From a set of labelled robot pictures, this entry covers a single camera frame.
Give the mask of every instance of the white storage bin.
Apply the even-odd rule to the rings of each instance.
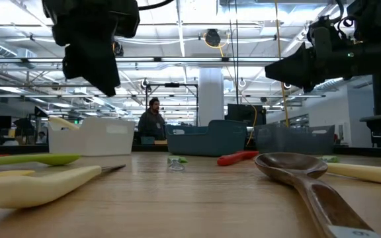
[[[50,153],[78,153],[83,156],[129,155],[132,152],[134,122],[90,117],[78,130],[62,130],[49,122]]]

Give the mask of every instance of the wooden spoon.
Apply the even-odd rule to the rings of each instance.
[[[380,237],[332,187],[316,179],[327,170],[323,161],[295,153],[266,153],[255,164],[272,179],[297,189],[323,237]]]

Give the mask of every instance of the tabletop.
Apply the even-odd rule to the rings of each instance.
[[[0,166],[42,176],[126,164],[44,206],[0,209],[0,237],[318,237],[299,194],[266,177],[252,160],[219,167],[216,158],[186,157],[183,173],[169,173],[167,156],[142,152],[84,157],[63,167]],[[381,166],[381,158],[339,157],[342,163]],[[330,174],[320,179],[381,234],[381,184]]]

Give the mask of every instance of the yellow cutting board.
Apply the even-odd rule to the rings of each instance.
[[[2,171],[0,177],[31,175],[34,171]]]

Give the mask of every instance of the spoon handle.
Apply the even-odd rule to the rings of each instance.
[[[305,175],[294,177],[294,187],[304,199],[317,229],[324,237],[375,237],[372,229],[326,183]]]

